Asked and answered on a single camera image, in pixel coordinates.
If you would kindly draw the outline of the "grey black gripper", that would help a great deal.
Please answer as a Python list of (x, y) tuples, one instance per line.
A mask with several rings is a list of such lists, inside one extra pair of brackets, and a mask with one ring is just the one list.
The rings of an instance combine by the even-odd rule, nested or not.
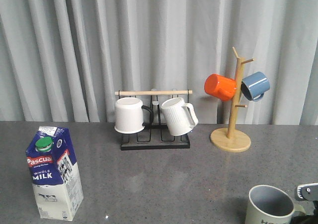
[(297, 216), (291, 220), (292, 224), (317, 224), (318, 223), (318, 184), (298, 185), (295, 190), (295, 199), (297, 201), (312, 201), (315, 209), (312, 215)]

